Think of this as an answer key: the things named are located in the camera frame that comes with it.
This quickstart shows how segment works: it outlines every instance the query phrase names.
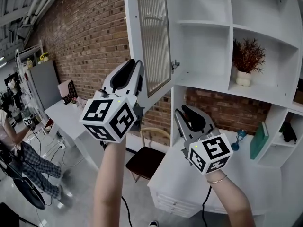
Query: white desk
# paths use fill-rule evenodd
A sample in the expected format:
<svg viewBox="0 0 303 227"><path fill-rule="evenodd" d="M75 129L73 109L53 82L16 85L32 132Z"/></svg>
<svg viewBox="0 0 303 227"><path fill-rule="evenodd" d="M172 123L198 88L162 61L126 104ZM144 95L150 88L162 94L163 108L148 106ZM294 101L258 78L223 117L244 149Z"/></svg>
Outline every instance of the white desk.
<svg viewBox="0 0 303 227"><path fill-rule="evenodd" d="M59 101L45 110L45 113L64 131L76 144L85 159L95 168L99 168L103 149L100 142L90 136L85 127L79 123L82 111L71 104Z"/></svg>
<svg viewBox="0 0 303 227"><path fill-rule="evenodd" d="M235 132L224 130L220 130L220 132L226 134L230 143L236 140ZM253 214L261 215L274 207L281 198L281 171L279 168L259 167L250 160L251 139L252 136L246 136L240 142L240 149L234 152L223 171L246 194ZM188 213L176 213L189 218L202 209L209 184L206 178L194 166L190 166L185 159L180 151L184 148L183 143L184 140L181 138L168 150L148 186L156 207L160 209L169 211L168 208L171 207L172 211L178 202L185 205L186 203L192 204L192 211L185 208L184 211ZM175 205L169 205L166 197L171 199ZM205 204L205 210L226 213L214 191L211 192Z"/></svg>

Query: white flower pot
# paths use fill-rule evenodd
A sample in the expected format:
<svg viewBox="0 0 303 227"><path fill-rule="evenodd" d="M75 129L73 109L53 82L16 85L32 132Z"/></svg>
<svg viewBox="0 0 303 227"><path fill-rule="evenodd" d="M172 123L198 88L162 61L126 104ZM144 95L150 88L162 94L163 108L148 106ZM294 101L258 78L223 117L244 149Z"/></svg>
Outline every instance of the white flower pot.
<svg viewBox="0 0 303 227"><path fill-rule="evenodd" d="M246 73L246 72L242 72L242 71L237 72L236 83L238 85L244 86L244 87L250 87L250 82L251 82L250 73Z"/></svg>

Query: red dried plant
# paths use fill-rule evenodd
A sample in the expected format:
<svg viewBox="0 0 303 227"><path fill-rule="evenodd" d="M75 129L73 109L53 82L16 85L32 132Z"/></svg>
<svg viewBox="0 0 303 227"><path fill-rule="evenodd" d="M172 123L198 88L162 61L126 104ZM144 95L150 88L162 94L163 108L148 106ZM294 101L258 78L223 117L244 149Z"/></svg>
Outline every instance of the red dried plant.
<svg viewBox="0 0 303 227"><path fill-rule="evenodd" d="M242 72L262 72L260 65L265 63L265 49L257 43L256 39L243 39L241 43L233 40L232 64Z"/></svg>

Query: plaid pants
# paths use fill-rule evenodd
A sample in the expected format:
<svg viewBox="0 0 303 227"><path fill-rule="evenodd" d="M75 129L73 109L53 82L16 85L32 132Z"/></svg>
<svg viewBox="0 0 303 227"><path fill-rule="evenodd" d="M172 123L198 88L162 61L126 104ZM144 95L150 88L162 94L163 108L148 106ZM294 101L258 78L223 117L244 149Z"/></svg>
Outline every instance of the plaid pants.
<svg viewBox="0 0 303 227"><path fill-rule="evenodd" d="M59 166L54 165L48 160L40 158L36 151L27 143L22 142L21 147L23 154L21 155L23 162L22 172L41 190L52 196L53 198L59 197L59 188L51 185L51 183L41 174L46 173L55 178L59 178L61 175L61 169Z"/></svg>

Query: red brick wall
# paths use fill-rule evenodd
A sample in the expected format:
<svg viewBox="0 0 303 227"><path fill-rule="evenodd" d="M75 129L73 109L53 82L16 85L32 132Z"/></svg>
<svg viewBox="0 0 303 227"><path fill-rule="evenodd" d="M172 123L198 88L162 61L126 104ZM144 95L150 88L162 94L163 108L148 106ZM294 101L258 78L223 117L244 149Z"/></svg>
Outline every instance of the red brick wall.
<svg viewBox="0 0 303 227"><path fill-rule="evenodd" d="M56 0L36 26L27 46L41 39L55 61L61 82L72 79L79 96L87 99L106 76L130 58L124 0ZM268 104L241 97L189 89L187 101L211 114L220 128L244 128L253 134L265 119ZM149 110L144 126L170 132L170 93ZM169 140L152 134L152 140Z"/></svg>

